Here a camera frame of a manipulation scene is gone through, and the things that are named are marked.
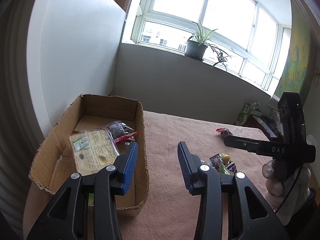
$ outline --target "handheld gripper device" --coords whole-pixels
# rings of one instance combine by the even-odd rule
[[[276,214],[244,173],[218,173],[191,154],[185,142],[178,144],[178,159],[186,189],[191,195],[201,195],[194,240],[221,239],[222,193],[227,193],[228,199],[228,239],[289,239]]]
[[[115,195],[131,185],[138,145],[131,142],[124,155],[96,174],[73,173],[60,187],[32,227],[27,240],[87,240],[89,193],[94,193],[95,240],[121,240]]]
[[[315,161],[316,148],[306,141],[306,126],[299,94],[283,92],[278,102],[278,110],[283,127],[283,143],[226,136],[224,144],[257,155],[273,157],[276,160],[276,178],[284,182],[304,163]]]

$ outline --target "plastic bag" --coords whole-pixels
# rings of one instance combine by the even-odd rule
[[[134,136],[139,134],[122,121],[114,121],[110,124],[102,126],[101,128],[110,131],[113,141],[115,143],[128,140],[134,141]]]
[[[77,172],[83,176],[97,173],[113,164],[120,155],[111,133],[106,129],[84,130],[69,137]]]
[[[216,129],[216,131],[220,133],[222,138],[225,138],[226,136],[229,136],[229,135],[233,135],[233,133],[227,128],[218,128]]]
[[[230,160],[230,156],[228,154],[216,154],[206,163],[220,173],[233,175],[236,172],[236,165]]]

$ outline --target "plant pot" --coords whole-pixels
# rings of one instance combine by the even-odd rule
[[[202,61],[206,49],[207,46],[203,44],[199,45],[199,42],[187,41],[187,51],[184,55]]]

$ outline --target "black cable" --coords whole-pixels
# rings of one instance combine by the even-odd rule
[[[293,190],[294,185],[296,185],[296,183],[297,183],[297,180],[298,180],[299,175],[300,175],[300,173],[301,173],[302,167],[303,167],[303,166],[300,167],[300,169],[299,169],[299,171],[298,171],[298,174],[297,174],[297,177],[296,177],[296,179],[294,180],[294,182],[293,182],[293,184],[292,184],[289,192],[287,193],[287,195],[285,196],[284,200],[282,201],[282,203],[280,204],[280,206],[278,207],[278,209],[276,210],[275,213],[277,213],[277,212],[279,211],[279,209],[282,207],[282,205],[284,204],[284,202],[285,202],[285,201],[287,200],[287,198],[289,197],[289,194],[290,194],[291,191]]]
[[[318,83],[316,84],[316,77],[314,77],[314,82],[315,82],[315,86],[317,87],[319,85],[319,73],[316,74],[316,76],[318,77]]]

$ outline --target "potted plant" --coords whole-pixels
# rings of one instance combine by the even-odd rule
[[[196,31],[195,34],[191,35],[191,37],[187,40],[187,50],[185,52],[185,56],[202,61],[205,50],[210,47],[212,51],[217,55],[218,59],[218,62],[214,63],[213,66],[220,63],[225,68],[227,68],[225,62],[228,61],[227,57],[230,57],[228,53],[218,48],[214,44],[208,42],[214,41],[214,39],[210,38],[209,36],[217,29],[206,31],[201,22],[199,22],[199,24],[195,24],[198,26],[198,31]]]

